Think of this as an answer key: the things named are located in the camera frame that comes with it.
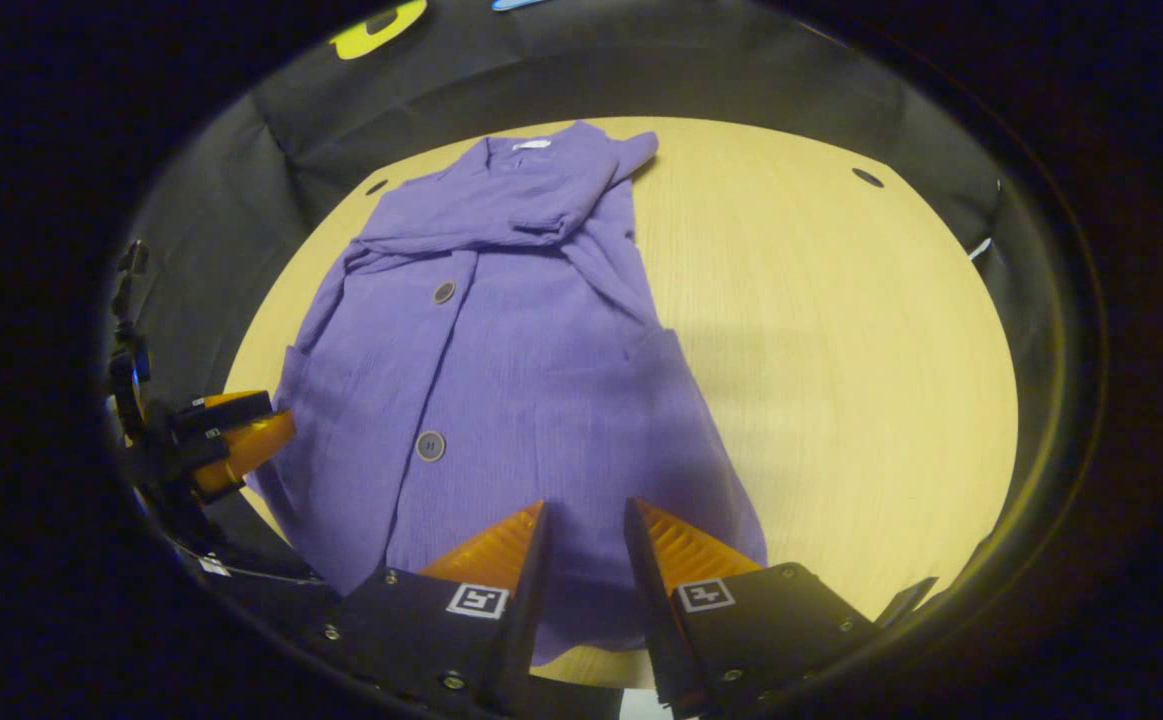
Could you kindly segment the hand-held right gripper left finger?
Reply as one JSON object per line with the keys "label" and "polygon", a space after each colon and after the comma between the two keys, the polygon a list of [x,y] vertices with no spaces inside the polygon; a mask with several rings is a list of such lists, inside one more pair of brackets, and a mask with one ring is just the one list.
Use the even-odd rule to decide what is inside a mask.
{"label": "hand-held right gripper left finger", "polygon": [[514,717],[552,553],[531,502],[420,571],[379,568],[316,623],[316,655],[418,717]]}

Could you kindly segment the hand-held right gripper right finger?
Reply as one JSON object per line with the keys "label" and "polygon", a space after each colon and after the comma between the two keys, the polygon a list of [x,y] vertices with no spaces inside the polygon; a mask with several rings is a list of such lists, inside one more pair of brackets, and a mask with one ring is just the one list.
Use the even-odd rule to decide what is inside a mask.
{"label": "hand-held right gripper right finger", "polygon": [[809,569],[761,566],[642,498],[626,502],[625,542],[677,719],[802,719],[797,691],[882,634]]}

